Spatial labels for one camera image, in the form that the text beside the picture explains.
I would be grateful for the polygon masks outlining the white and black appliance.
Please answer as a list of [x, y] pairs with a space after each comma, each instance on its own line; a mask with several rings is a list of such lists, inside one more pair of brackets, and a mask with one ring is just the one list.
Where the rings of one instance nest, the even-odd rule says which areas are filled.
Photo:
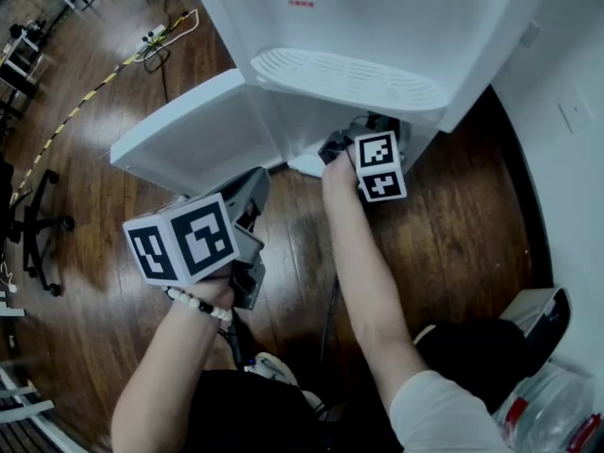
[[572, 317], [572, 305], [564, 287], [524, 289], [499, 318], [514, 323], [526, 340], [530, 375], [550, 359]]

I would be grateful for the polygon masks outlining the yellow black floor tape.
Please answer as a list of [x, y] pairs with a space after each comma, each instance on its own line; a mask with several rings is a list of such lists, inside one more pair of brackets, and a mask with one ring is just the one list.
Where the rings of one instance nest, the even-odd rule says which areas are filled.
[[139, 55], [137, 53], [135, 53], [132, 56], [130, 56], [128, 59], [123, 61], [122, 63], [118, 64], [115, 67], [115, 69], [104, 80], [102, 80], [95, 88], [90, 90], [88, 93], [86, 93], [82, 97], [80, 102], [72, 109], [72, 111], [66, 116], [66, 118], [60, 123], [60, 125], [56, 128], [56, 130], [52, 133], [52, 135], [47, 139], [47, 141], [45, 142], [43, 147], [40, 149], [40, 151], [37, 154], [37, 156], [35, 157], [35, 159], [32, 161], [32, 164], [30, 165], [30, 167], [27, 169], [27, 171], [25, 173], [25, 177], [23, 178], [22, 182], [18, 185], [17, 191], [13, 192], [10, 197], [9, 203], [11, 205], [15, 204], [16, 201], [25, 194], [25, 192], [24, 192], [25, 184], [31, 177], [31, 175], [32, 175], [33, 171], [35, 170], [35, 168], [37, 167], [37, 165], [39, 164], [44, 153], [52, 145], [55, 138], [62, 132], [62, 130], [66, 127], [66, 125], [79, 113], [79, 111], [81, 110], [81, 108], [83, 106], [85, 106], [91, 99], [93, 99], [100, 92], [100, 90], [103, 87], [108, 85], [127, 66], [131, 65], [138, 56]]

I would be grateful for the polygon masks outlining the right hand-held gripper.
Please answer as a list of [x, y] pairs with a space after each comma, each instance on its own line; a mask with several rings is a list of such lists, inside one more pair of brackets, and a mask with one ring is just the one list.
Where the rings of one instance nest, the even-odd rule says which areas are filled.
[[318, 151], [324, 164], [355, 147], [353, 168], [367, 202], [403, 199], [407, 188], [399, 149], [401, 122], [368, 112], [352, 120], [347, 129], [331, 133]]

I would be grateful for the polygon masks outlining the white slatted rack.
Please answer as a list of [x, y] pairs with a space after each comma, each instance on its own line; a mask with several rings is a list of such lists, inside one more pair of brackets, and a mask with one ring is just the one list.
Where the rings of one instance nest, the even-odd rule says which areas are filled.
[[0, 425], [30, 419], [54, 408], [52, 400], [40, 399], [32, 383], [18, 387], [0, 366]]

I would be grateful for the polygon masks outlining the black office chair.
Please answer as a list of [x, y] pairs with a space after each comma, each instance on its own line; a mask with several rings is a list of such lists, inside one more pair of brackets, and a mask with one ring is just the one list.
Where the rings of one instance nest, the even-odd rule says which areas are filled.
[[57, 184], [59, 175], [50, 169], [44, 172], [31, 203], [24, 208], [24, 220], [20, 222], [16, 219], [17, 208], [31, 191], [17, 198], [11, 205], [9, 200], [12, 197], [11, 179], [13, 173], [13, 166], [4, 160], [0, 153], [0, 264], [6, 258], [7, 241], [19, 243], [21, 239], [24, 239], [23, 270], [30, 277], [37, 277], [45, 291], [54, 297], [60, 296], [61, 287], [56, 283], [48, 283], [46, 280], [42, 269], [42, 257], [37, 245], [37, 237], [44, 229], [58, 225], [61, 225], [67, 231], [73, 231], [75, 228], [75, 220], [69, 215], [38, 218], [45, 187], [47, 184]]

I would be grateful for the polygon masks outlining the person's right hand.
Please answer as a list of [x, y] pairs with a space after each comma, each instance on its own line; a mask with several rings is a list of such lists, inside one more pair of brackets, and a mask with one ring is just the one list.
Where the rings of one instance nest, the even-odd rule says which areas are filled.
[[323, 190], [356, 191], [359, 180], [356, 173], [355, 148], [348, 146], [336, 159], [330, 162], [322, 175]]

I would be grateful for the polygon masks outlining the person's left white shoe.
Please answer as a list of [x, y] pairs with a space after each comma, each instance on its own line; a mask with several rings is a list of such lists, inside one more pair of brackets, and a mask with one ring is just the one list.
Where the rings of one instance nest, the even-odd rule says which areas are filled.
[[277, 356], [268, 352], [260, 352], [254, 357], [251, 364], [246, 367], [246, 371], [263, 378], [294, 386], [302, 395], [304, 395], [312, 412], [317, 417], [322, 417], [326, 414], [327, 409], [325, 403], [317, 394], [301, 389], [293, 371]]

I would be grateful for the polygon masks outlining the white water dispenser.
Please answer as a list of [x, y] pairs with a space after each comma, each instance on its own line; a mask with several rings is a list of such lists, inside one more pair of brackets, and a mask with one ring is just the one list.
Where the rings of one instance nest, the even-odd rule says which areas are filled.
[[131, 128], [110, 162], [178, 194], [315, 149], [367, 111], [411, 125], [410, 159], [450, 132], [540, 0], [201, 0], [234, 68]]

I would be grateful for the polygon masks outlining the person's black trousers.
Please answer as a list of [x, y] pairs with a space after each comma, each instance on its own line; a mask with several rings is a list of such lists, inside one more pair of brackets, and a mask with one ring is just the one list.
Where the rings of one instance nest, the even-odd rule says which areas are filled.
[[[479, 398], [492, 415], [528, 374], [528, 349], [509, 321], [439, 324], [416, 345], [427, 371]], [[404, 453], [389, 410], [369, 395], [341, 418], [317, 417], [294, 386], [253, 373], [203, 373], [183, 453]]]

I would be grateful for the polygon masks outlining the person's left forearm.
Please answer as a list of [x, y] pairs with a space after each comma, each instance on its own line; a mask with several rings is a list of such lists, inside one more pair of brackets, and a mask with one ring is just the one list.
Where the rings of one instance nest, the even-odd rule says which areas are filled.
[[185, 290], [160, 322], [121, 393], [110, 427], [113, 453], [178, 453], [197, 383], [234, 294], [225, 278]]

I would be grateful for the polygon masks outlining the white power strip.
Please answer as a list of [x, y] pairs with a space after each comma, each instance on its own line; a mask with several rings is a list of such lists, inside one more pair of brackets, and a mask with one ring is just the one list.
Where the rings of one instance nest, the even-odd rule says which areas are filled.
[[135, 47], [135, 53], [140, 54], [144, 49], [147, 48], [147, 46], [151, 42], [157, 40], [164, 33], [165, 30], [166, 30], [165, 25], [158, 25], [153, 30], [150, 30], [147, 33], [145, 33], [137, 42], [136, 47]]

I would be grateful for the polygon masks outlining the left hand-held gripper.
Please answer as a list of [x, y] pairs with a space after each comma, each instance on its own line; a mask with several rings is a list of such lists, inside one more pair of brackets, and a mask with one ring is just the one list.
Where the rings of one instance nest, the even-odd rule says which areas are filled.
[[263, 167], [222, 184], [215, 194], [172, 203], [123, 224], [144, 282], [188, 287], [228, 265], [234, 306], [255, 307], [265, 268], [264, 243], [254, 236], [271, 180]]

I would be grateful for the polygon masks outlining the person's white shirt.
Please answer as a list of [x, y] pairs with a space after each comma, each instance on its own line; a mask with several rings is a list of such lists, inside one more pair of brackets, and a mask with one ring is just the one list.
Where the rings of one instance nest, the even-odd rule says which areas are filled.
[[511, 453], [485, 404], [434, 371], [398, 390], [389, 418], [404, 453]]

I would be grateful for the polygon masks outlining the person's right forearm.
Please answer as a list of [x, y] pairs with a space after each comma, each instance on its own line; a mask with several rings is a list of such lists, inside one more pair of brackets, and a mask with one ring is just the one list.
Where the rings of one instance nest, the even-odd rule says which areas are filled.
[[323, 199], [351, 326], [384, 408], [389, 409], [399, 389], [427, 367], [413, 344], [394, 277], [356, 186], [325, 180]]

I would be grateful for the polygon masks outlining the white wall plate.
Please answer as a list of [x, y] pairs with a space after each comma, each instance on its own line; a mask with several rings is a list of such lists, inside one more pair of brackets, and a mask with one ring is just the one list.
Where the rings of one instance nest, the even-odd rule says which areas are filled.
[[593, 122], [592, 113], [583, 92], [571, 88], [559, 98], [558, 108], [571, 134], [577, 134]]

